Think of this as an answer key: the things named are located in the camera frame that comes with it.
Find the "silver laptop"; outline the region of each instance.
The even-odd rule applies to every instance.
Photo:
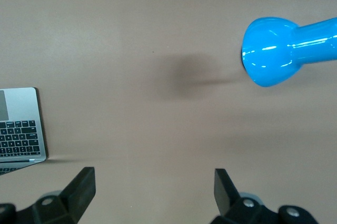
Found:
[[[46,158],[37,89],[0,89],[0,175]]]

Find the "keyboard key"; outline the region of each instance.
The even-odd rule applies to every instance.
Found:
[[[15,125],[14,125],[14,122],[7,122],[7,128],[14,128]]]
[[[29,140],[29,145],[33,146],[33,145],[38,145],[38,140]]]
[[[26,139],[37,139],[37,134],[26,134]]]
[[[36,133],[36,128],[22,128],[21,132],[23,134]]]

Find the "blue dumbbell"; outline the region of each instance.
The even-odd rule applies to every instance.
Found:
[[[286,19],[264,17],[253,21],[243,38],[243,66],[262,87],[285,81],[303,64],[334,59],[337,18],[299,27]]]

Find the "metal screw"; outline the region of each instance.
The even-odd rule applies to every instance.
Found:
[[[53,202],[53,198],[46,198],[45,200],[42,201],[42,206],[47,206],[49,205],[51,202]]]
[[[288,213],[288,215],[293,216],[293,217],[300,216],[300,213],[295,208],[292,208],[292,207],[288,207],[286,209],[286,212]]]
[[[243,204],[246,206],[246,207],[254,207],[254,202],[250,199],[245,199],[243,201]]]

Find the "beige tabletop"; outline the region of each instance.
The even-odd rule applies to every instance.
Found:
[[[262,88],[248,25],[337,16],[337,0],[0,0],[0,88],[39,89],[49,160],[0,177],[18,210],[85,166],[80,223],[199,223],[219,214],[214,169],[267,207],[337,219],[336,62]]]

